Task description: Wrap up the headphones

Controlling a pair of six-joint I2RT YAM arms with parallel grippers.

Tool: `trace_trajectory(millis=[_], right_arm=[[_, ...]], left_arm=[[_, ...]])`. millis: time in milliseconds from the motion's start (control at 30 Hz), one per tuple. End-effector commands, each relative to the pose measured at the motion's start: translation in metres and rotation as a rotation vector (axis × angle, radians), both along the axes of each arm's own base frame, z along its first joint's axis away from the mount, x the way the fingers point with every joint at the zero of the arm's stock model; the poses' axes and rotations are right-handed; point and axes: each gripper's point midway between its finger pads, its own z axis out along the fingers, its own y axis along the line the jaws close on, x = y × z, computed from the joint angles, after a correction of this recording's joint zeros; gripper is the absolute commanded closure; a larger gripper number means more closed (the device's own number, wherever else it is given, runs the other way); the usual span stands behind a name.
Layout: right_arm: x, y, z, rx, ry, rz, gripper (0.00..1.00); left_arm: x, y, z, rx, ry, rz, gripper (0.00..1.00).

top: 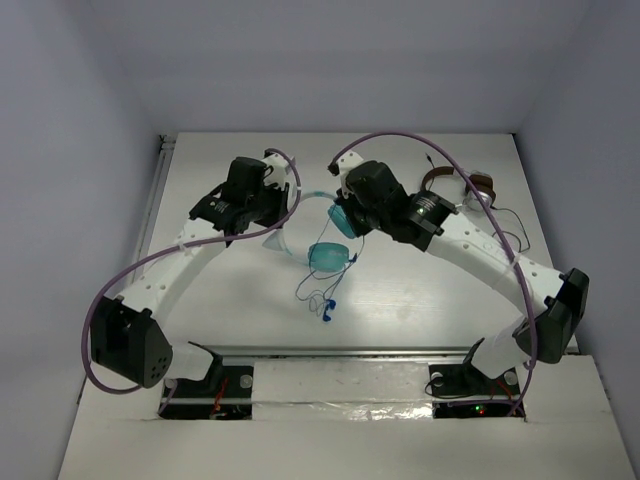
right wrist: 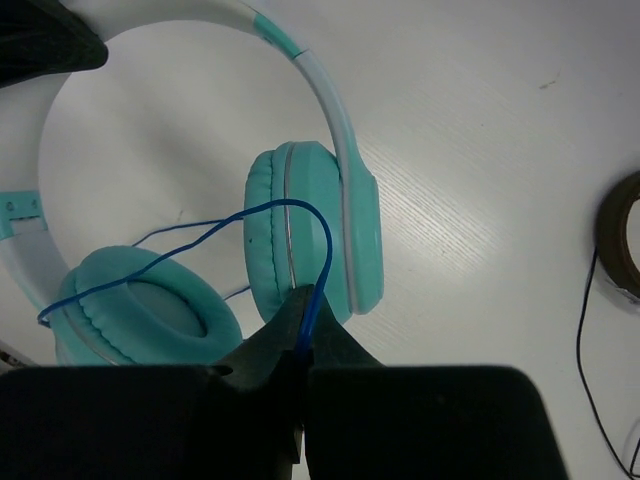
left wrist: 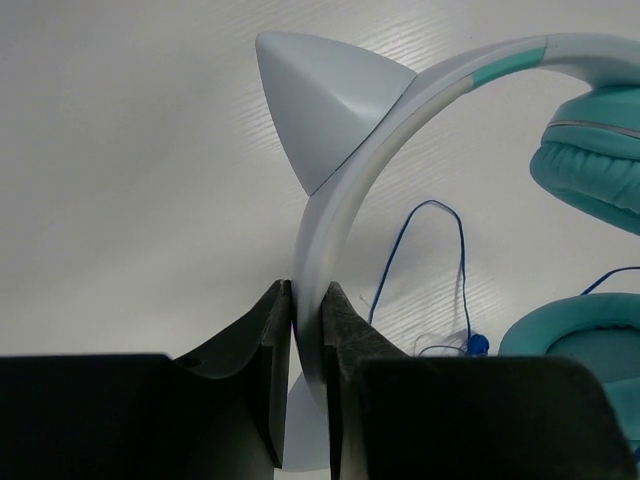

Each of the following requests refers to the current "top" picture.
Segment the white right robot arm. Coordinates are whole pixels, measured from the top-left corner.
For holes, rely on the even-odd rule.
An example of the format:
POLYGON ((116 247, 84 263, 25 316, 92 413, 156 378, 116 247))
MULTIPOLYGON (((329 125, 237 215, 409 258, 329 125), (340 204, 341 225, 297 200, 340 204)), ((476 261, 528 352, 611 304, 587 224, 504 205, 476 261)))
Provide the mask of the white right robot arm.
POLYGON ((356 236, 378 230, 448 261, 521 312, 512 325, 474 345, 461 370, 466 388, 483 393, 519 364, 562 359, 586 309, 589 278, 583 271, 561 272, 508 255, 451 202, 431 191, 407 194, 382 162, 350 152, 329 170, 340 180, 336 203, 356 236))

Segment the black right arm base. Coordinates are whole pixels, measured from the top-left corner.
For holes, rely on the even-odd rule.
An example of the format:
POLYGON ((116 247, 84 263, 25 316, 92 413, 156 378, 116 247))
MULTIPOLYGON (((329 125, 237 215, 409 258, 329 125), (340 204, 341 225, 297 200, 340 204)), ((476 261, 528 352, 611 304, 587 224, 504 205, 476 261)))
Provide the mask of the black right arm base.
POLYGON ((482 340, 476 342, 461 363, 435 364, 429 367, 425 394, 432 400, 435 419, 524 418, 519 406, 521 388, 514 368, 490 379, 471 365, 482 340))

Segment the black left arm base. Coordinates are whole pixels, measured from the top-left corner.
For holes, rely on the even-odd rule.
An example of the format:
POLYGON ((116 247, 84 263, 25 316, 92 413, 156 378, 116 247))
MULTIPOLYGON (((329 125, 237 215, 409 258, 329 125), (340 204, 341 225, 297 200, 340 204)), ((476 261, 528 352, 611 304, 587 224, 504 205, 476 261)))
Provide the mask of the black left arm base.
POLYGON ((251 420, 252 365, 219 365, 211 382, 178 380, 166 385, 159 417, 166 420, 251 420))

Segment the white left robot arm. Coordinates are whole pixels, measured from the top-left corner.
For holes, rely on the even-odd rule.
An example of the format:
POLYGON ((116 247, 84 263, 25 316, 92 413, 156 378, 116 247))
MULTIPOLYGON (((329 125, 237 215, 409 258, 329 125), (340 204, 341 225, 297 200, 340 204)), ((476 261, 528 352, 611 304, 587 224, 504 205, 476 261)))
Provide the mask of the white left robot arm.
POLYGON ((227 178, 189 211, 174 242, 109 280, 86 314, 81 356, 86 376, 98 389, 117 394, 98 380, 100 365, 132 382, 131 392, 161 381, 188 380, 200 394, 222 382, 219 356, 194 341, 169 342, 165 325, 188 287, 232 243, 282 227, 297 209, 301 183, 294 161, 277 149, 262 159, 235 158, 227 178), (255 234, 249 232, 258 225, 255 234))

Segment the teal cat-ear headphones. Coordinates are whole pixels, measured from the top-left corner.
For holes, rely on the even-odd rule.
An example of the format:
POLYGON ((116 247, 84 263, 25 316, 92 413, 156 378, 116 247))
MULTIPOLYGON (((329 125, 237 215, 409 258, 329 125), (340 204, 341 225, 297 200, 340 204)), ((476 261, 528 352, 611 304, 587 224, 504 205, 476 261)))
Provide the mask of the teal cat-ear headphones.
MULTIPOLYGON (((353 240, 356 234, 347 220, 344 210, 336 204, 336 196, 324 191, 311 191, 301 195, 303 203, 313 198, 331 200, 332 205, 327 211, 328 221, 332 223, 347 239, 353 240)), ((311 244, 305 255, 293 252, 287 245, 284 229, 274 230, 262 243, 262 247, 285 254, 295 262, 320 273, 339 273, 357 260, 358 255, 350 255, 349 248, 335 242, 316 241, 311 244)))

